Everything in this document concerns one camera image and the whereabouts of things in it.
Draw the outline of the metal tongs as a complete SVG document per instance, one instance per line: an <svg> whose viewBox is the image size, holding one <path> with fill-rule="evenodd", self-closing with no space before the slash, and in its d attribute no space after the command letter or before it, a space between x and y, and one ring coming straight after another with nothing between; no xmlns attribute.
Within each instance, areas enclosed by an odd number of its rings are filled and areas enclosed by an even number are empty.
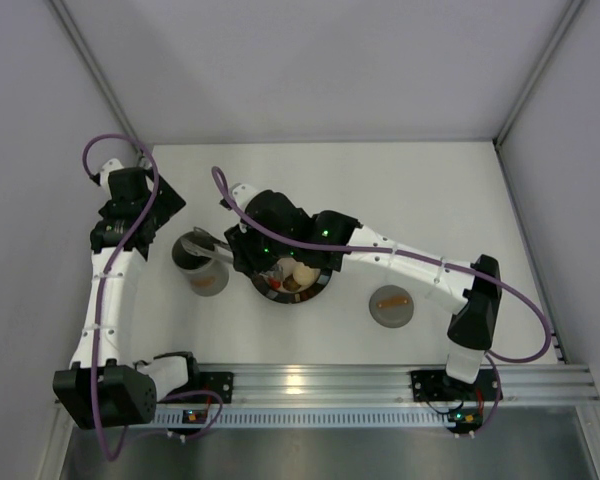
<svg viewBox="0 0 600 480"><path fill-rule="evenodd" d="M226 264L233 264L231 248L204 229L195 227L179 240L182 248L190 255L206 257Z"/></svg>

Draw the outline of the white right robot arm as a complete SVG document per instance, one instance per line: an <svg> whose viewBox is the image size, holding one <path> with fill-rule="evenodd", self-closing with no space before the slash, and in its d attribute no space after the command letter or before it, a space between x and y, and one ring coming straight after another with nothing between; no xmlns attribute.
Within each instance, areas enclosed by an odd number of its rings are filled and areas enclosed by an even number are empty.
<svg viewBox="0 0 600 480"><path fill-rule="evenodd" d="M502 297L496 259L482 255L454 270L444 258L408 251L339 212L308 215L282 193L243 183L221 192L222 205L240 218L225 233L236 271L292 295L336 272L383 277L450 313L446 373L467 384L476 381Z"/></svg>

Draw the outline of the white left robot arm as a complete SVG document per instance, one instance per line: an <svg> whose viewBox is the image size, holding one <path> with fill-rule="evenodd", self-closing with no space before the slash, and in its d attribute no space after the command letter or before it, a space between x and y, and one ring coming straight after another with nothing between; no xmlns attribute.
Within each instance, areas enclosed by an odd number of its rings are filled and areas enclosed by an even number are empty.
<svg viewBox="0 0 600 480"><path fill-rule="evenodd" d="M94 180L109 199L90 233L89 304L70 366L53 378L57 399L83 430L147 424L158 402L200 384L190 352L151 361L135 361L130 354L136 294L150 245L184 200L152 171L124 167L117 159L107 161Z"/></svg>

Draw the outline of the white rice ball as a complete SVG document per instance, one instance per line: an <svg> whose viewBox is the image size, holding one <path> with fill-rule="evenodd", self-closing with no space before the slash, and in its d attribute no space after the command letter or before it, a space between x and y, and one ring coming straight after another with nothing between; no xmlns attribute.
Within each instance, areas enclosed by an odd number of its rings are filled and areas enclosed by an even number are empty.
<svg viewBox="0 0 600 480"><path fill-rule="evenodd" d="M316 281L316 273L313 268L310 268L303 263L298 263L292 273L294 281L300 287L307 287Z"/></svg>

